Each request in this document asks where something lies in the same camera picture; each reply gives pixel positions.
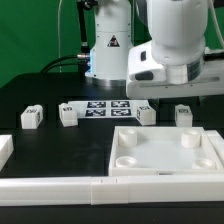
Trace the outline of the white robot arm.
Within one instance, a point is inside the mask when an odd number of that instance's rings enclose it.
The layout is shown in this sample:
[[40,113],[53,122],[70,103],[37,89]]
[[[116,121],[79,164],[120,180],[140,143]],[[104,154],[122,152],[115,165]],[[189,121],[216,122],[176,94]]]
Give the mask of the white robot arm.
[[86,79],[126,87],[131,99],[224,94],[224,59],[206,47],[213,0],[135,0],[151,40],[131,43],[128,0],[87,0],[95,8],[96,42]]

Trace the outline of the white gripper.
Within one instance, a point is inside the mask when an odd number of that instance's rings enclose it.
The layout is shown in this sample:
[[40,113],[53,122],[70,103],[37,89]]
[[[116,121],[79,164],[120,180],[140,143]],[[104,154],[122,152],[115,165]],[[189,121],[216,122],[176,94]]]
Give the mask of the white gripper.
[[128,55],[126,95],[130,99],[160,99],[224,94],[224,50],[205,49],[193,64],[166,68],[151,55],[151,42]]

